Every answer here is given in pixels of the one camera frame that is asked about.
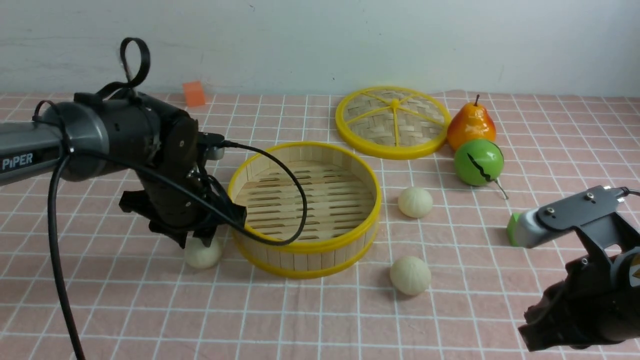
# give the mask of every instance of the green tip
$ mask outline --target green tip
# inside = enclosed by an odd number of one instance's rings
[[[509,219],[509,224],[507,225],[507,237],[509,238],[509,243],[513,247],[519,247],[516,243],[516,240],[513,237],[513,232],[515,231],[516,223],[518,222],[518,218],[520,217],[519,213],[513,213],[511,218]]]

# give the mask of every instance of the black cable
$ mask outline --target black cable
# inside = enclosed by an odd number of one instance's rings
[[[619,188],[615,188],[613,190],[617,190],[616,197],[626,197],[629,195],[640,196],[640,190],[630,189],[626,186],[621,186]]]
[[[62,265],[60,263],[60,250],[58,249],[58,217],[56,214],[56,199],[58,197],[58,184],[62,177],[62,172],[69,163],[71,157],[66,155],[56,166],[49,183],[49,196],[47,198],[47,226],[49,230],[49,252],[51,253],[51,266],[53,267],[53,280],[56,283],[56,291],[60,300],[60,309],[65,318],[65,324],[71,338],[71,345],[78,360],[84,360],[84,352],[82,344],[80,344],[80,336],[74,321],[74,315],[71,312],[71,304],[67,295],[67,287],[65,285],[65,277],[62,274]]]
[[[131,42],[135,42],[136,45],[138,45],[138,49],[140,50],[140,55],[141,55],[140,69],[138,70],[138,73],[133,79],[131,79],[129,66],[127,64],[127,60],[125,56],[127,45]],[[114,83],[107,84],[104,88],[100,89],[96,93],[96,95],[99,96],[101,99],[105,99],[106,97],[108,97],[113,92],[119,89],[128,88],[132,90],[133,88],[141,84],[147,77],[147,74],[149,72],[149,67],[150,67],[150,55],[149,55],[149,50],[146,43],[141,39],[138,39],[138,38],[124,39],[120,44],[120,59],[122,60],[123,66],[125,68],[125,75],[127,76],[127,82],[126,83],[114,82]],[[39,116],[40,108],[45,103],[51,106],[52,108],[51,110],[58,117],[58,123],[47,122],[40,118]],[[71,344],[74,349],[74,354],[76,355],[77,360],[85,360],[85,356],[84,356],[84,351],[82,349],[80,336],[77,331],[76,322],[74,321],[74,317],[71,311],[71,305],[67,295],[67,288],[65,286],[65,278],[62,272],[62,265],[60,261],[60,250],[58,248],[58,219],[57,219],[58,216],[56,214],[56,200],[58,197],[58,186],[60,184],[60,179],[62,178],[62,173],[65,171],[72,156],[85,155],[85,156],[91,156],[101,160],[109,161],[109,162],[124,166],[126,168],[132,169],[138,173],[142,173],[153,180],[164,183],[165,185],[172,187],[174,190],[177,190],[183,195],[191,198],[192,201],[199,203],[210,212],[215,213],[218,217],[220,217],[229,226],[233,227],[236,231],[239,231],[243,235],[255,241],[263,243],[265,245],[284,246],[292,243],[300,236],[300,234],[304,229],[305,223],[307,222],[307,210],[308,210],[307,197],[305,195],[304,189],[302,188],[302,185],[300,185],[300,182],[298,181],[298,179],[296,179],[296,176],[286,167],[286,165],[284,165],[280,160],[275,158],[273,155],[267,153],[266,151],[260,150],[258,148],[242,145],[239,143],[228,142],[228,141],[225,141],[224,143],[225,147],[237,147],[240,149],[254,151],[263,156],[266,156],[267,158],[269,158],[270,160],[278,164],[278,166],[282,167],[282,169],[287,173],[287,175],[289,175],[289,177],[291,177],[291,179],[293,180],[302,198],[302,219],[300,221],[300,226],[298,227],[298,230],[288,240],[273,241],[273,240],[264,239],[264,238],[261,238],[260,236],[249,233],[247,230],[244,229],[244,224],[240,224],[240,222],[237,221],[239,217],[236,214],[233,206],[226,207],[229,211],[232,212],[232,215],[228,216],[227,214],[224,214],[219,209],[215,208],[213,205],[201,199],[199,196],[195,195],[194,193],[191,193],[189,190],[183,188],[182,186],[178,185],[177,183],[174,183],[172,180],[168,179],[167,177],[164,177],[147,167],[141,166],[139,164],[131,163],[126,160],[114,158],[112,156],[103,154],[101,152],[75,150],[70,141],[69,134],[67,133],[65,122],[60,112],[60,109],[52,101],[48,101],[48,100],[40,101],[36,106],[32,121],[48,124],[51,126],[56,126],[60,130],[63,138],[63,141],[62,141],[63,155],[61,156],[58,164],[56,165],[56,168],[54,169],[54,172],[51,176],[51,182],[49,183],[49,194],[47,198],[47,227],[49,231],[49,251],[51,253],[51,266],[53,267],[53,277],[56,285],[56,291],[58,292],[58,299],[60,300],[60,308],[62,310],[62,315],[67,325],[67,330],[68,330],[69,337],[71,339]],[[221,198],[224,204],[232,204],[231,199],[229,198],[227,192],[222,187],[220,182],[215,177],[211,175],[207,175],[206,169],[204,169],[204,167],[199,167],[199,170],[201,172],[201,175],[206,177],[205,180],[210,185],[210,187],[207,188],[208,191],[211,193],[212,192],[211,187],[213,187],[218,193],[218,197]]]

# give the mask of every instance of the white wall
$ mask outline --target white wall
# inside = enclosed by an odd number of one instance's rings
[[[126,36],[147,91],[640,95],[639,0],[2,0],[0,90],[96,91]]]

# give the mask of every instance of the bamboo steamer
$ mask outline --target bamboo steamer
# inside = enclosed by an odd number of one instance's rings
[[[294,173],[307,196],[304,231],[286,246],[269,246],[234,231],[241,254],[272,274],[311,279],[335,274],[369,250],[378,231],[382,192],[375,173],[347,150],[294,142],[267,150]],[[228,193],[247,207],[244,228],[272,241],[289,239],[302,217],[297,187],[275,162],[256,155],[233,175]]]

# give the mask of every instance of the yellow rim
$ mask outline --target yellow rim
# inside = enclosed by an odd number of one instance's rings
[[[407,108],[402,108],[401,105],[402,103],[404,103],[405,101],[407,101],[408,99],[412,98],[412,97],[423,97],[429,101],[431,101],[433,104],[435,104],[435,106],[440,110],[440,112],[442,112],[442,115],[444,116],[444,124],[442,124],[443,128],[442,131],[440,132],[440,134],[424,143],[421,145],[416,145],[416,146],[411,146],[411,147],[400,147],[398,146],[398,136],[397,136],[397,131],[398,131],[398,125],[397,125],[397,115],[396,115],[396,107],[393,107],[393,112],[394,112],[394,125],[396,127],[396,146],[395,147],[389,147],[389,146],[384,146],[384,145],[379,145],[376,144],[374,142],[370,142],[367,140],[364,140],[363,138],[360,138],[358,135],[354,134],[351,129],[349,128],[348,124],[352,121],[361,119],[363,117],[369,116],[372,113],[376,113],[378,111],[381,110],[386,110],[391,108],[391,104],[388,103],[388,101],[384,100],[384,99],[380,99],[379,97],[372,95],[372,94],[367,94],[367,92],[373,91],[373,90],[395,90],[398,92],[407,92],[410,93],[411,95],[409,95],[408,97],[405,97],[404,99],[401,99],[398,104],[400,106],[400,109],[402,111],[406,111],[408,113],[411,113],[413,115],[419,116],[424,118],[427,121],[430,122],[436,122],[437,124],[441,124],[440,122],[435,121],[434,119],[429,118],[426,115],[422,115],[422,114],[418,114],[415,113],[412,110],[409,110]],[[344,107],[351,101],[353,100],[356,96],[359,95],[366,95],[369,97],[372,97],[374,99],[377,99],[381,102],[387,103],[389,106],[386,107],[382,107],[378,110],[375,111],[370,111],[369,113],[366,114],[362,114],[358,117],[356,117],[355,119],[351,119],[348,122],[344,121],[344,117],[342,116],[342,113],[344,112]],[[390,160],[410,160],[410,159],[417,159],[417,158],[421,158],[423,156],[427,156],[430,154],[433,154],[434,152],[436,152],[437,150],[439,150],[439,148],[441,148],[444,143],[447,141],[447,127],[449,126],[449,124],[451,123],[451,115],[449,114],[449,111],[447,110],[447,108],[445,106],[442,105],[442,103],[440,103],[440,101],[437,101],[436,99],[434,99],[433,97],[423,94],[421,92],[417,92],[415,90],[411,90],[411,89],[407,89],[407,88],[400,88],[400,87],[396,87],[396,86],[375,86],[375,87],[371,87],[371,88],[366,88],[357,92],[354,92],[350,95],[348,95],[347,97],[345,97],[340,104],[338,105],[338,108],[335,111],[335,123],[336,123],[336,128],[338,129],[338,133],[340,134],[340,136],[342,137],[342,139],[348,143],[350,146],[353,146],[354,149],[360,151],[363,154],[366,155],[370,155],[370,156],[375,156],[376,158],[383,158],[383,159],[390,159]]]
[[[358,156],[355,156],[354,154],[352,154],[351,152],[348,152],[347,150],[343,149],[342,147],[336,146],[336,145],[331,145],[331,144],[327,144],[327,143],[320,143],[320,142],[293,142],[293,143],[284,143],[281,145],[277,145],[274,147],[271,147],[269,149],[266,150],[266,152],[273,152],[279,149],[283,149],[286,147],[303,147],[303,146],[316,146],[316,147],[326,147],[335,151],[340,151],[344,154],[347,154],[349,156],[351,156],[351,158],[353,158],[354,160],[356,160],[357,162],[359,162],[362,166],[364,166],[365,169],[367,169],[367,173],[369,176],[371,176],[371,178],[373,179],[374,185],[376,187],[376,201],[374,203],[373,209],[371,210],[371,212],[369,213],[369,216],[358,226],[356,226],[355,229],[351,230],[350,232],[340,235],[336,238],[332,238],[331,240],[325,240],[325,241],[319,241],[317,243],[300,243],[300,242],[296,242],[294,241],[293,243],[287,245],[287,246],[273,246],[273,248],[278,249],[278,251],[281,252],[291,252],[291,253],[295,253],[295,254],[313,254],[316,252],[326,252],[326,251],[331,251],[331,250],[335,250],[338,248],[341,248],[349,243],[351,243],[352,241],[354,241],[355,239],[361,237],[365,232],[367,232],[374,224],[377,224],[378,222],[378,215],[380,214],[380,208],[382,206],[382,191],[380,190],[380,184],[378,182],[378,178],[376,177],[376,174],[373,172],[373,169],[362,159],[360,159]],[[231,181],[229,181],[229,188],[228,188],[228,193],[232,194],[233,190],[234,190],[234,184],[236,183],[237,177],[240,176],[240,174],[242,173],[243,169],[246,168],[252,161],[256,160],[257,158],[261,157],[262,155],[257,154],[252,156],[249,160],[245,161],[239,168],[238,170],[236,170],[236,172],[234,173],[234,175],[231,177]],[[247,230],[249,233],[254,234],[256,236],[260,236],[261,238],[267,239],[267,240],[271,240],[271,241],[282,241],[282,239],[278,239],[278,238],[274,238],[272,236],[269,235],[265,235],[262,234],[258,231],[256,231],[254,228],[252,228],[251,226],[249,226],[248,224],[244,225],[244,229]]]
[[[371,248],[371,245],[373,245],[373,241],[375,240],[376,235],[378,235],[377,224],[376,224],[376,231],[374,232],[373,236],[371,236],[371,240],[369,240],[367,245],[365,245],[365,247],[358,254],[356,254],[356,256],[352,257],[351,259],[349,259],[349,261],[346,261],[338,266],[334,266],[332,268],[326,268],[322,270],[314,270],[314,271],[294,271],[294,270],[288,270],[283,268],[277,268],[267,263],[263,263],[262,261],[259,261],[258,259],[252,257],[249,254],[249,252],[244,248],[244,246],[242,246],[241,241],[237,239],[236,233],[233,234],[233,238],[238,248],[238,251],[244,256],[244,258],[247,261],[249,261],[255,267],[263,269],[264,271],[277,276],[289,277],[292,279],[315,279],[318,277],[325,277],[325,276],[337,274],[343,270],[346,270],[351,265],[357,263],[358,260],[362,259],[364,255],[367,253],[367,251],[369,251],[369,249]]]

